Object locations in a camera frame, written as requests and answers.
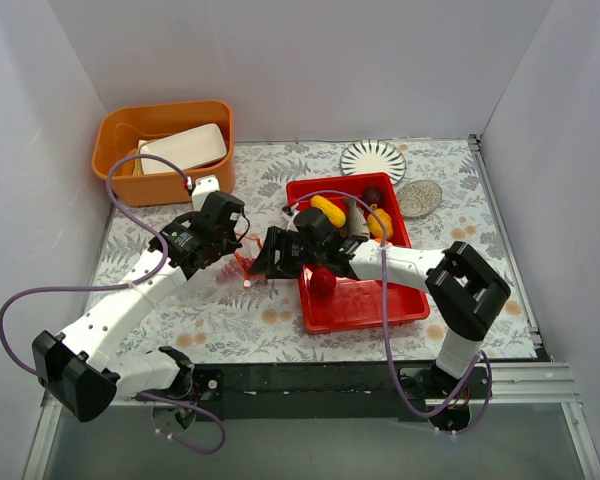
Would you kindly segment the purple grape bunch toy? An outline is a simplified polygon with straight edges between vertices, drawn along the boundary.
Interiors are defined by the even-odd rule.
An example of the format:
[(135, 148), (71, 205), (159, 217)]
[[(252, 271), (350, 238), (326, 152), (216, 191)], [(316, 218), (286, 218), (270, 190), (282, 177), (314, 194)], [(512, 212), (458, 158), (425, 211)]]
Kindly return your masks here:
[(247, 285), (250, 285), (258, 278), (257, 274), (251, 272), (254, 262), (255, 259), (252, 257), (234, 253), (220, 268), (215, 280), (219, 284), (240, 281), (242, 284), (247, 283)]

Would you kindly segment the grey fish toy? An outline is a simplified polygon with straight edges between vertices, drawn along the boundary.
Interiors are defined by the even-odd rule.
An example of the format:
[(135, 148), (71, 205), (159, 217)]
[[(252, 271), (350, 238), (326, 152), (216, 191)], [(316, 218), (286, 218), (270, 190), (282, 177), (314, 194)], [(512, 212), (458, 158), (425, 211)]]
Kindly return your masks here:
[(366, 218), (364, 216), (364, 210), (360, 207), (359, 203), (353, 198), (345, 198), (344, 204), (347, 207), (346, 222), (343, 230), (348, 236), (359, 236), (366, 239), (370, 238), (370, 230)]

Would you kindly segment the clear zip top bag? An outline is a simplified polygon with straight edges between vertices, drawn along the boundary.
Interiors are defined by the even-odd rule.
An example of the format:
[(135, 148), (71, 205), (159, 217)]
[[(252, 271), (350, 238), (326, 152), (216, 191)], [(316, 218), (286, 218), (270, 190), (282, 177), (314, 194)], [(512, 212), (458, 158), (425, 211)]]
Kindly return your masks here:
[(174, 302), (186, 307), (221, 306), (253, 310), (278, 295), (272, 280), (250, 272), (264, 241), (247, 235), (234, 253), (198, 271), (172, 296)]

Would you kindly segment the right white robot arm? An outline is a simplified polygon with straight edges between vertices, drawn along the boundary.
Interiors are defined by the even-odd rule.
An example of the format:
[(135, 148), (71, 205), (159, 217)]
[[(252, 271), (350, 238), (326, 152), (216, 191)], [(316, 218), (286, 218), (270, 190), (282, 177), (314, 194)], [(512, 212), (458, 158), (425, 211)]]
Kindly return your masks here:
[(444, 250), (383, 246), (359, 235), (346, 236), (316, 208), (297, 214), (294, 228), (270, 227), (251, 274), (297, 279), (308, 266), (337, 277), (387, 281), (429, 294), (448, 332), (435, 360), (434, 389), (455, 397), (469, 384), (467, 370), (511, 295), (506, 281), (469, 244)]

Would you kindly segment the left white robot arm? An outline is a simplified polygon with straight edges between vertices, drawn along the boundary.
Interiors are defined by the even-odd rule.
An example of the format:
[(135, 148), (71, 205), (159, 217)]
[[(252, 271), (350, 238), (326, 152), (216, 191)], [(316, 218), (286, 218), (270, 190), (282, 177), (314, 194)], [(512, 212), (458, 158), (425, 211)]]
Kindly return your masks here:
[(173, 347), (116, 358), (121, 342), (167, 296), (196, 272), (240, 246), (236, 223), (244, 204), (221, 191), (200, 210), (176, 217), (154, 233), (121, 290), (103, 297), (58, 334), (32, 343), (40, 384), (79, 421), (99, 416), (117, 397), (144, 391), (173, 400), (189, 395), (193, 362)]

